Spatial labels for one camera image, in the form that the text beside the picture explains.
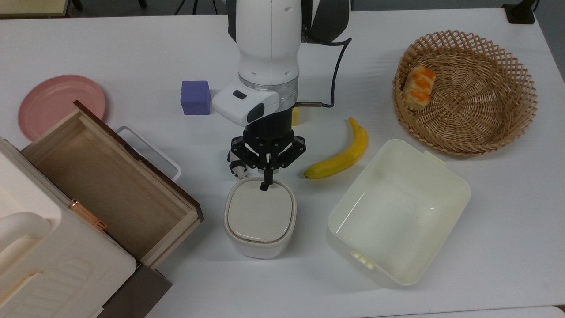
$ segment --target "purple cube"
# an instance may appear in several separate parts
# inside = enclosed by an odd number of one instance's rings
[[[210,115],[210,89],[208,81],[182,81],[180,105],[185,115]]]

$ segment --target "wooden drawer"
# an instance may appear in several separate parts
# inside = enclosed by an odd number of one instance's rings
[[[155,268],[203,221],[200,206],[84,105],[75,105],[21,153],[63,203],[78,200],[126,251]]]

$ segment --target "drawer handle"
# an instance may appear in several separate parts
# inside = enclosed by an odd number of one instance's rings
[[[0,253],[26,235],[40,239],[51,232],[51,223],[32,212],[17,212],[0,218]]]

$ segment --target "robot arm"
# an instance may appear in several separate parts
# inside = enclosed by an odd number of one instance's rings
[[[230,121],[247,126],[291,108],[298,92],[300,0],[238,0],[238,75],[212,100]]]
[[[302,30],[331,42],[347,26],[350,4],[349,0],[228,0],[227,6],[228,33],[240,50],[240,62],[238,74],[212,99],[212,107],[245,127],[243,136],[232,140],[231,152],[265,174],[261,190],[267,191],[273,173],[306,151],[304,138],[294,136],[291,127],[298,96],[298,49],[306,40]],[[332,20],[335,10],[341,18]]]

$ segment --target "white container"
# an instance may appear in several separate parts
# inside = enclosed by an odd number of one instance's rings
[[[418,281],[471,197],[467,182],[428,152],[390,140],[328,218],[330,231],[367,270]]]
[[[273,180],[268,191],[263,178],[246,178],[233,186],[225,205],[224,229],[243,255],[270,259],[290,241],[296,222],[296,199],[283,183]]]
[[[96,317],[136,261],[30,169],[0,140],[0,317]]]

